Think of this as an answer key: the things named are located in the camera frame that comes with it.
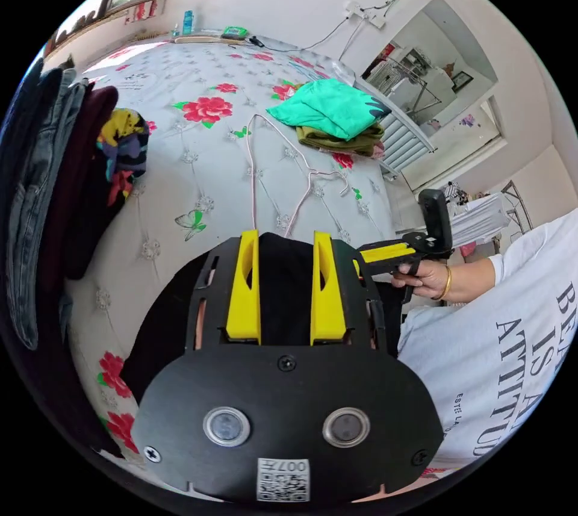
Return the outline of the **person's right hand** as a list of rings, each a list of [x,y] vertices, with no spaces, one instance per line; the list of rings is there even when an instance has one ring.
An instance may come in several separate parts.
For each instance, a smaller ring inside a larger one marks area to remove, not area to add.
[[[420,297],[442,299],[451,285],[449,268],[437,261],[424,260],[419,264],[401,264],[393,273],[391,285],[409,288]]]

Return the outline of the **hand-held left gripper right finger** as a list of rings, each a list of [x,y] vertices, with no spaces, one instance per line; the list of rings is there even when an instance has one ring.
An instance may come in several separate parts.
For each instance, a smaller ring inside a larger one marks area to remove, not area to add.
[[[337,265],[331,236],[316,231],[313,242],[311,341],[343,341],[343,313]]]

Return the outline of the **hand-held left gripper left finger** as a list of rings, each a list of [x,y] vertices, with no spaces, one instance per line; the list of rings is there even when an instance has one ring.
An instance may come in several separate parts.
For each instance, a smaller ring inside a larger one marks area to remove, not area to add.
[[[261,340],[259,235],[256,230],[245,231],[240,237],[225,331],[231,341]]]

